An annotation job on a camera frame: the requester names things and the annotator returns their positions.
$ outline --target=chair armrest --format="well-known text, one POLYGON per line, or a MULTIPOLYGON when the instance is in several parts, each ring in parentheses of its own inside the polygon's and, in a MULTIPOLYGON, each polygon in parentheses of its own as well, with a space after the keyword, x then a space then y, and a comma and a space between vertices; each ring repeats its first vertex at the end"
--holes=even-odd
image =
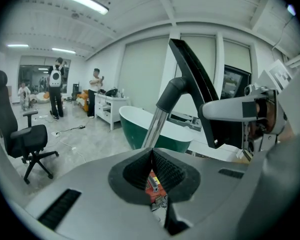
POLYGON ((29 111, 23 114, 24 117, 28 117, 28 127, 31 127, 31 116, 38 114, 38 111, 29 111))
POLYGON ((32 115, 38 114, 38 111, 29 111, 23 114, 24 117, 31 117, 32 115))
POLYGON ((25 129, 22 129, 22 130, 14 131, 13 133, 11 133, 10 138, 12 140, 20 138, 24 135, 29 134, 31 132, 31 130, 32 130, 32 128, 29 127, 29 128, 25 128, 25 129))

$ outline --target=silver pipe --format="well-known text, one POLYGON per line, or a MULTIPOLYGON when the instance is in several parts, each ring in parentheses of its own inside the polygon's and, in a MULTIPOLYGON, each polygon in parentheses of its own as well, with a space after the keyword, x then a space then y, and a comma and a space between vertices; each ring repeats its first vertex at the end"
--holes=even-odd
POLYGON ((168 113, 156 108, 150 127, 144 138, 141 148, 154 148, 160 136, 161 130, 167 120, 168 113))

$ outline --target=table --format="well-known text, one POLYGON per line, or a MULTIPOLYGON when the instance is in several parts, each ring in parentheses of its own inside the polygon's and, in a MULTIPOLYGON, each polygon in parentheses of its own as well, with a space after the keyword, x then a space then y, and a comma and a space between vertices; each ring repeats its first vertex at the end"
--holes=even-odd
POLYGON ((128 105, 128 97, 116 98, 99 93, 95 94, 94 116, 100 117, 110 124, 110 130, 114 129, 114 123, 120 121, 119 109, 128 105))

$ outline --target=ceiling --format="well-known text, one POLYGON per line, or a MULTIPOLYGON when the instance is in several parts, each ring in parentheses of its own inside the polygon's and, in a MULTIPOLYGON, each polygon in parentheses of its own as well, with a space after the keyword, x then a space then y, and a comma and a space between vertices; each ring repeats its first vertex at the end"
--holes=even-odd
MULTIPOLYGON (((283 0, 97 0, 101 15, 70 0, 20 0, 6 14, 0 42, 27 43, 30 49, 74 50, 88 58, 135 31, 184 22, 216 23, 261 37, 274 45, 292 15, 283 0)), ((292 58, 300 54, 300 25, 293 18, 277 46, 292 58)))

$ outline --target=floor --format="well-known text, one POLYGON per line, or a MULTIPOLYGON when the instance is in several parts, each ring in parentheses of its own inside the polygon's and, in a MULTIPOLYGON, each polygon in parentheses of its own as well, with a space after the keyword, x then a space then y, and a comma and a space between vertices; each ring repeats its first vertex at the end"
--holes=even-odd
MULTIPOLYGON (((30 110, 37 110, 38 114, 32 116, 32 125, 45 125, 48 133, 48 143, 43 152, 58 151, 55 155, 41 160, 43 165, 53 174, 49 179, 39 165, 35 165, 28 177, 32 194, 49 185, 62 175, 85 162, 109 157, 131 150, 120 122, 110 125, 100 118, 88 118, 85 111, 70 102, 63 103, 64 117, 54 120, 50 115, 50 104, 35 104, 30 110), (83 129, 71 128, 85 126, 83 129)), ((19 104, 12 106, 17 118, 19 130, 28 126, 27 118, 23 117, 24 111, 19 104)), ((21 158, 9 156, 12 165, 23 177, 28 164, 23 164, 21 158)))

